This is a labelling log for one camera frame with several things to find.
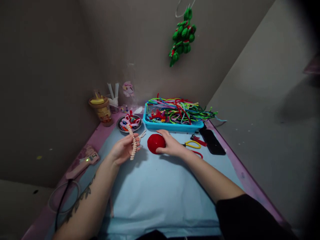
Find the blue plastic tray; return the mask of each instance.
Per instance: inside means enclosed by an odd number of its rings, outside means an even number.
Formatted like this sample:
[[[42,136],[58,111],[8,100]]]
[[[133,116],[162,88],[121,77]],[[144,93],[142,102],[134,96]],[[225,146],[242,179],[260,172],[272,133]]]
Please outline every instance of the blue plastic tray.
[[[143,113],[143,122],[145,123],[146,127],[148,129],[165,129],[168,131],[174,131],[174,132],[195,132],[199,130],[200,128],[203,128],[204,124],[203,122],[197,121],[194,122],[192,121],[191,125],[184,125],[184,124],[173,124],[173,123],[155,123],[155,122],[149,122],[147,120],[148,114],[147,114],[147,104],[144,106],[144,113]]]

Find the black shirt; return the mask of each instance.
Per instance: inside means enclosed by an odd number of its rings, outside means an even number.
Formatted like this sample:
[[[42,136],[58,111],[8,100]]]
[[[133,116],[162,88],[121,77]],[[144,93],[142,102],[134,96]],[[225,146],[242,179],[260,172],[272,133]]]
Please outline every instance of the black shirt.
[[[236,198],[220,200],[216,204],[220,229],[225,240],[235,239],[294,239],[294,235],[284,230],[273,216],[256,200],[247,194]],[[155,230],[137,240],[167,239]],[[219,239],[217,236],[188,237],[192,240]]]

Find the green hanging ornament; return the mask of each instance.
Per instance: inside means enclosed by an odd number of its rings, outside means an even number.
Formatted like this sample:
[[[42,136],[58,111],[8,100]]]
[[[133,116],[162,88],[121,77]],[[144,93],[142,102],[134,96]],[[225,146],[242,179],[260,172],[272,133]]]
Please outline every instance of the green hanging ornament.
[[[195,25],[190,25],[191,18],[192,10],[191,8],[187,8],[184,13],[184,21],[177,24],[177,29],[172,36],[174,44],[169,53],[169,57],[171,58],[170,67],[179,60],[179,56],[182,53],[188,53],[191,51],[190,43],[194,41],[194,33],[197,30]]]

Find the hand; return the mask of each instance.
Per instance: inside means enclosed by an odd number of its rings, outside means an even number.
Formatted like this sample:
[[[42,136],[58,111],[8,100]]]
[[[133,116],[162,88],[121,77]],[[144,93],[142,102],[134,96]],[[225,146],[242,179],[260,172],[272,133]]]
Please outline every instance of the hand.
[[[175,140],[167,130],[157,130],[157,133],[160,133],[166,141],[166,147],[157,148],[157,153],[165,153],[168,155],[181,157],[184,152],[188,151],[188,149]]]
[[[137,147],[140,146],[140,139],[137,138],[138,133],[133,134],[136,137]],[[116,165],[120,166],[125,161],[127,161],[132,153],[132,137],[130,135],[120,139],[111,149],[110,153],[108,154],[107,158],[113,161]]]

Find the light blue cloth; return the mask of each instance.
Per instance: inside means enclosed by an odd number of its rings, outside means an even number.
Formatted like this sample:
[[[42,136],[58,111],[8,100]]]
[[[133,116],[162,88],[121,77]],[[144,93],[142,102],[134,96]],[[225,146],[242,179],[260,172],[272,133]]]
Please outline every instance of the light blue cloth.
[[[121,166],[111,193],[114,218],[110,219],[108,207],[98,238],[134,240],[155,229],[166,237],[220,235],[215,206],[188,167],[176,157],[155,155],[148,150],[147,140],[154,133],[147,130],[141,139],[141,151],[133,161],[128,160]],[[190,133],[171,134],[180,143],[191,137]],[[122,137],[124,135],[115,128],[99,151],[101,159]],[[212,155],[206,147],[192,150],[200,152],[204,160],[243,188],[227,155]],[[82,190],[101,162],[90,166],[82,176],[79,181]],[[76,197],[75,190],[63,209],[69,208]],[[46,239],[51,239],[52,235],[53,226]]]

